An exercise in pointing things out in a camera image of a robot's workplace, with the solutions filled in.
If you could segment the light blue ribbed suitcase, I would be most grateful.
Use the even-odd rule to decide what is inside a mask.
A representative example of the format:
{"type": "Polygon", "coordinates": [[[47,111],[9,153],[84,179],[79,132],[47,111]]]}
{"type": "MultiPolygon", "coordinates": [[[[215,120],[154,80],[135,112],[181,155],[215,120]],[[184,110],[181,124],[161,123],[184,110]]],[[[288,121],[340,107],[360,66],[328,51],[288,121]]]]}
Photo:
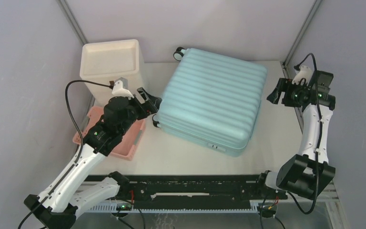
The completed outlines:
{"type": "Polygon", "coordinates": [[[237,157],[252,138],[268,75],[265,66],[178,47],[178,66],[162,94],[155,127],[237,157]]]}

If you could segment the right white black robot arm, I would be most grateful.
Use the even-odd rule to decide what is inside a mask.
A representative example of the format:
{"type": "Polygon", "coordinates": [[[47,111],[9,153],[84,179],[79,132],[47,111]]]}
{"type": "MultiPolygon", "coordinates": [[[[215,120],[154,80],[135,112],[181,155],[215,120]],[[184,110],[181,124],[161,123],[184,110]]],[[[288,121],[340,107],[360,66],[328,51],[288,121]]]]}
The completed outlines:
{"type": "Polygon", "coordinates": [[[327,156],[328,126],[336,106],[330,95],[334,75],[316,71],[310,83],[305,78],[294,83],[280,78],[267,100],[273,104],[302,109],[303,131],[299,151],[278,172],[265,171],[259,176],[256,192],[270,198],[275,190],[283,190],[314,200],[333,180],[336,169],[329,165],[327,156]]]}

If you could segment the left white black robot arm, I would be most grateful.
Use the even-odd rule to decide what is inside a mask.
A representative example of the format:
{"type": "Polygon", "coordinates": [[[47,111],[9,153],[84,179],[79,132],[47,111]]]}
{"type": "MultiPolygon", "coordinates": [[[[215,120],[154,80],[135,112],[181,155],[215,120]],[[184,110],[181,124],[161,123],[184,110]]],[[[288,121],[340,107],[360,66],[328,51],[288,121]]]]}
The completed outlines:
{"type": "Polygon", "coordinates": [[[117,197],[126,198],[130,193],[128,179],[119,172],[112,172],[100,183],[77,193],[90,172],[122,142],[123,136],[137,121],[158,112],[162,99],[137,90],[144,99],[140,103],[135,95],[119,94],[111,98],[103,115],[83,138],[78,153],[57,178],[40,194],[30,194],[24,204],[46,228],[70,229],[87,210],[101,201],[117,197]]]}

